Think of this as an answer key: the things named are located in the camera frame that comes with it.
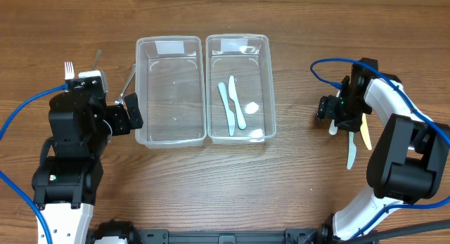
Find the white plastic utensil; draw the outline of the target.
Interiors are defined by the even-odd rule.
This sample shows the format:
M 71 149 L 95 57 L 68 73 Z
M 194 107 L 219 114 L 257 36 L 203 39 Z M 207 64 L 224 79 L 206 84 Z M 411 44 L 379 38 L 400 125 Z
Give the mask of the white plastic utensil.
M 335 126 L 335 120 L 331 120 L 330 126 L 328 129 L 328 133 L 332 136 L 336 135 L 338 132 L 338 128 Z

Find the pale blue plastic knife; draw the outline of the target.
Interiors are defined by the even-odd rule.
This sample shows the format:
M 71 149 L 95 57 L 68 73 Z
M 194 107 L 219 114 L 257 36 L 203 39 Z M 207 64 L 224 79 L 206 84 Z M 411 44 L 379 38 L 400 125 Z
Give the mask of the pale blue plastic knife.
M 354 132 L 348 132 L 348 156 L 347 169 L 351 169 L 356 159 L 356 145 L 354 143 Z

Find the light blue plastic knife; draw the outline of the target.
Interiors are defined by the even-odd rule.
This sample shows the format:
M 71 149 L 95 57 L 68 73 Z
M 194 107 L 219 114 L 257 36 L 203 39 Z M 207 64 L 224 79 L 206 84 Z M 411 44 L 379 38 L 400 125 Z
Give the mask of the light blue plastic knife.
M 233 136 L 235 132 L 235 117 L 233 111 L 229 107 L 229 98 L 226 91 L 226 85 L 224 82 L 218 83 L 219 93 L 224 104 L 227 123 L 229 127 L 229 136 Z

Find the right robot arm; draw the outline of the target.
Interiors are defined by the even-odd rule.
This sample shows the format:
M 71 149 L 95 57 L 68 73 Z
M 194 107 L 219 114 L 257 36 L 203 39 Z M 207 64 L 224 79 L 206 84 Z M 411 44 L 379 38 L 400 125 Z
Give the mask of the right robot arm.
M 362 131 L 363 116 L 375 112 L 384 130 L 366 170 L 367 184 L 348 206 L 334 213 L 316 232 L 315 243 L 376 243 L 449 227 L 449 221 L 421 224 L 388 232 L 373 232 L 400 209 L 429 210 L 449 199 L 428 205 L 438 191 L 449 156 L 449 126 L 423 114 L 407 96 L 401 80 L 382 73 L 370 58 L 348 61 L 351 74 L 332 82 L 338 94 L 323 96 L 317 118 L 329 119 L 336 129 Z

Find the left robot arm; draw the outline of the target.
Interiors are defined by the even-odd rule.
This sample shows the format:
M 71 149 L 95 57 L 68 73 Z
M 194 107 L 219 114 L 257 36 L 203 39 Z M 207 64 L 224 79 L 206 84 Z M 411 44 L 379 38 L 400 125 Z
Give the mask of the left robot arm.
M 140 129 L 138 96 L 106 105 L 102 92 L 66 91 L 50 100 L 52 135 L 32 177 L 33 201 L 46 221 L 40 243 L 85 243 L 103 176 L 101 155 L 113 136 Z

